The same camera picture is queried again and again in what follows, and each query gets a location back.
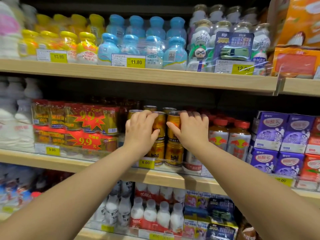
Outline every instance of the store shelf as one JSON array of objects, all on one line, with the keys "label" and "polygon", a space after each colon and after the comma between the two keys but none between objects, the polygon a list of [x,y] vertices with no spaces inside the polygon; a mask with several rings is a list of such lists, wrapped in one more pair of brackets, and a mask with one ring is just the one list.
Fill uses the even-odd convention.
[{"label": "store shelf", "polygon": [[[0,223],[10,217],[10,214],[0,213]],[[106,233],[102,231],[83,228],[74,240],[139,240],[141,238]]]},{"label": "store shelf", "polygon": [[[80,172],[93,163],[90,161],[24,153],[4,149],[0,149],[0,162],[61,170],[72,173]],[[125,181],[143,182],[147,184],[156,184],[161,186],[170,186],[187,190],[226,195],[224,190],[215,179],[207,177],[183,175],[141,168],[130,168],[124,175],[122,175],[121,179]],[[309,202],[312,202],[320,207],[320,193],[306,190],[294,191],[305,197]]]},{"label": "store shelf", "polygon": [[273,93],[278,78],[103,65],[0,60],[0,72]]},{"label": "store shelf", "polygon": [[320,97],[320,80],[287,77],[280,93]]}]

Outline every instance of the hand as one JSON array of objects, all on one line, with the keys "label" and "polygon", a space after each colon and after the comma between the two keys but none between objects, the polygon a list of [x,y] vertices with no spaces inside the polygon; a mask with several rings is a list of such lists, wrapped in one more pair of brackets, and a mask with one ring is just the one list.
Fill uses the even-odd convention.
[{"label": "hand", "polygon": [[184,148],[194,152],[209,142],[209,119],[205,114],[201,117],[198,112],[188,114],[186,111],[181,111],[180,118],[181,130],[171,122],[167,122],[167,126],[174,132]]},{"label": "hand", "polygon": [[138,158],[145,156],[160,133],[159,129],[152,133],[152,125],[157,117],[157,113],[152,113],[149,110],[134,113],[125,124],[123,147],[135,153]]}]

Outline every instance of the yellow bottle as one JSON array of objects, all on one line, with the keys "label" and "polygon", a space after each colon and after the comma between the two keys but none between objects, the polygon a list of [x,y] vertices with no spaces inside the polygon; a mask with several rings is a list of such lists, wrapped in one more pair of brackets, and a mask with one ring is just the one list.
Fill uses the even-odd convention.
[{"label": "yellow bottle", "polygon": [[77,63],[98,64],[98,47],[95,44],[96,36],[92,33],[81,32],[81,42],[77,45]]},{"label": "yellow bottle", "polygon": [[84,16],[73,14],[71,16],[71,25],[69,26],[69,31],[76,34],[79,37],[81,32],[86,31],[87,20]]},{"label": "yellow bottle", "polygon": [[59,34],[61,31],[68,30],[69,19],[61,14],[55,14],[53,16],[53,23],[51,26],[51,32]]},{"label": "yellow bottle", "polygon": [[68,31],[62,31],[60,33],[62,42],[60,47],[62,50],[67,51],[68,63],[77,63],[77,40],[78,36]]},{"label": "yellow bottle", "polygon": [[22,30],[22,40],[18,42],[18,53],[21,60],[37,60],[39,45],[36,38],[38,36],[37,32],[28,29]]},{"label": "yellow bottle", "polygon": [[35,25],[35,31],[41,33],[42,31],[50,30],[51,17],[43,14],[37,14],[38,24]]},{"label": "yellow bottle", "polygon": [[56,33],[49,31],[42,31],[40,33],[39,49],[42,50],[60,50],[59,36]]},{"label": "yellow bottle", "polygon": [[101,44],[101,36],[105,31],[104,18],[98,14],[91,14],[89,16],[90,25],[87,27],[87,32],[92,33],[97,38],[97,44]]}]

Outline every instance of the purple carton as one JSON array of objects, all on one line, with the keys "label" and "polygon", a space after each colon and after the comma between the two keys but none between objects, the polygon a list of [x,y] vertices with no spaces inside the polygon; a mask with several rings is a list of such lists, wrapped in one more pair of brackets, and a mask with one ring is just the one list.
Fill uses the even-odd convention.
[{"label": "purple carton", "polygon": [[314,120],[313,116],[290,114],[280,151],[304,153]]},{"label": "purple carton", "polygon": [[295,177],[302,168],[304,154],[292,152],[279,152],[274,173]]},{"label": "purple carton", "polygon": [[289,115],[259,111],[253,120],[250,145],[259,149],[279,151]]},{"label": "purple carton", "polygon": [[250,147],[246,162],[265,173],[272,173],[278,152]]}]

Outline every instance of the bottle with red cap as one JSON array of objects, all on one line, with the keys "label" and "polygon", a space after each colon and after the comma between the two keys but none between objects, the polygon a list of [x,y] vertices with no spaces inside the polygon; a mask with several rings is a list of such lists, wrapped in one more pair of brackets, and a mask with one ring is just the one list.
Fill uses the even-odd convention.
[{"label": "bottle with red cap", "polygon": [[222,118],[215,118],[213,126],[209,128],[209,141],[222,150],[227,149],[229,138],[229,131],[226,128],[228,120]]},{"label": "bottle with red cap", "polygon": [[251,134],[248,131],[250,122],[235,120],[234,128],[230,129],[226,151],[245,161],[248,153]]}]

